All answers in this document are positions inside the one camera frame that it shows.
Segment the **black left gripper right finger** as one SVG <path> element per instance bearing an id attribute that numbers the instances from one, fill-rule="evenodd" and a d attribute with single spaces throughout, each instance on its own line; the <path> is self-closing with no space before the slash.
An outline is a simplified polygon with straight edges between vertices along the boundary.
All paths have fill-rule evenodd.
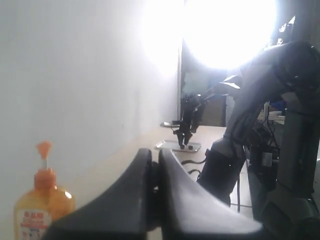
<path id="1" fill-rule="evenodd" d="M 158 155 L 164 240 L 260 240 L 261 223 L 233 210 L 193 181 L 174 153 Z"/>

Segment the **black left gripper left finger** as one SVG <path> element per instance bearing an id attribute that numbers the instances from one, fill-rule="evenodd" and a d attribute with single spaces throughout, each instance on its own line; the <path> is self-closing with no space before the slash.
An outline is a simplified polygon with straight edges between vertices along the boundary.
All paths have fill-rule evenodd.
<path id="1" fill-rule="evenodd" d="M 138 150 L 125 172 L 100 196 L 53 222 L 44 240 L 145 240 L 152 152 Z"/>

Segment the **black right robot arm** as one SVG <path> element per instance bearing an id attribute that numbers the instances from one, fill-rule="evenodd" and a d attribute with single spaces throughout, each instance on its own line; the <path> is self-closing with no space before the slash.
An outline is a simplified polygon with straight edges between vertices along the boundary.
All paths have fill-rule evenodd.
<path id="1" fill-rule="evenodd" d="M 320 54 L 308 42 L 272 46 L 244 75 L 223 137 L 198 183 L 225 204 L 245 162 L 252 210 L 277 240 L 317 240 L 313 198 L 320 142 Z"/>

